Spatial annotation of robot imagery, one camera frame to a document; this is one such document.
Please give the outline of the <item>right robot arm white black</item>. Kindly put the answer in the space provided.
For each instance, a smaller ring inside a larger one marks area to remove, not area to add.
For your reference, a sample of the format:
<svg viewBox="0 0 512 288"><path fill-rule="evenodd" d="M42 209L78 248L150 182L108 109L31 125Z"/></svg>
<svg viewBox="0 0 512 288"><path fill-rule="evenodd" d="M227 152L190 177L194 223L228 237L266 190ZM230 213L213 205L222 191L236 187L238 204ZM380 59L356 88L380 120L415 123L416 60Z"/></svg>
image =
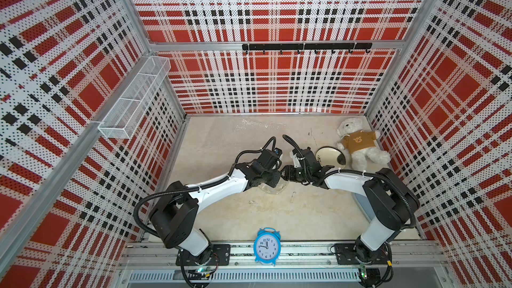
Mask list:
<svg viewBox="0 0 512 288"><path fill-rule="evenodd" d="M417 196L392 170L376 173L321 165L309 149L291 152L292 165L281 170L285 181L322 189L348 191L365 197L373 212L369 227L356 240L352 255L358 263L370 265L382 248L404 229L416 227Z"/></svg>

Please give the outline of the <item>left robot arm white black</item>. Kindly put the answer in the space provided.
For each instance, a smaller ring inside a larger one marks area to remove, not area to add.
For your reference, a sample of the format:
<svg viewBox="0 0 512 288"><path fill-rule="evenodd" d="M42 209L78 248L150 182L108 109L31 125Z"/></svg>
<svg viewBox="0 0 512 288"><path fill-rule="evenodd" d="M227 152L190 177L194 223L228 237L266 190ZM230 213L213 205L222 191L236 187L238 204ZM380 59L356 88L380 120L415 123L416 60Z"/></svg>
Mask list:
<svg viewBox="0 0 512 288"><path fill-rule="evenodd" d="M261 184L275 187L281 179L281 149L252 153L259 157L249 163L235 162L225 175L195 185L176 181L165 191L140 199L133 210L134 222L160 238L166 248L180 248L194 263L206 264L214 256L214 249L206 234L194 228L199 212Z"/></svg>

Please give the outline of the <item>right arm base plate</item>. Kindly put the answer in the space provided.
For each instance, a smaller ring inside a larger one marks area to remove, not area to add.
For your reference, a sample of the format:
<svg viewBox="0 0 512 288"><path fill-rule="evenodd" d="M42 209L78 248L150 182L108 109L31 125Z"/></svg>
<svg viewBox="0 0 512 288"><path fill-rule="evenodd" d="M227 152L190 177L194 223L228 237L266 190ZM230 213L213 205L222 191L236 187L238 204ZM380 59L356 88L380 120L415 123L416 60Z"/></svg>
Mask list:
<svg viewBox="0 0 512 288"><path fill-rule="evenodd" d="M378 251L358 251L355 244L337 243L333 246L338 265L387 265L389 261L388 246L382 245Z"/></svg>

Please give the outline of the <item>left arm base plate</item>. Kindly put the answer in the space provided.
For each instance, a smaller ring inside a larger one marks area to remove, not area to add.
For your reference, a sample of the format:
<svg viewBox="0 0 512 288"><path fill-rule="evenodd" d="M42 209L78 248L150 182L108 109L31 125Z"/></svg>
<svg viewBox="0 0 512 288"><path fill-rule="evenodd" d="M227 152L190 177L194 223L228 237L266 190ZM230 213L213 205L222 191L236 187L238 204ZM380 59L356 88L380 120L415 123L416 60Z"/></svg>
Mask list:
<svg viewBox="0 0 512 288"><path fill-rule="evenodd" d="M229 265L231 246L229 244L211 244L199 256L192 255L188 250L179 250L175 264L177 266L226 266Z"/></svg>

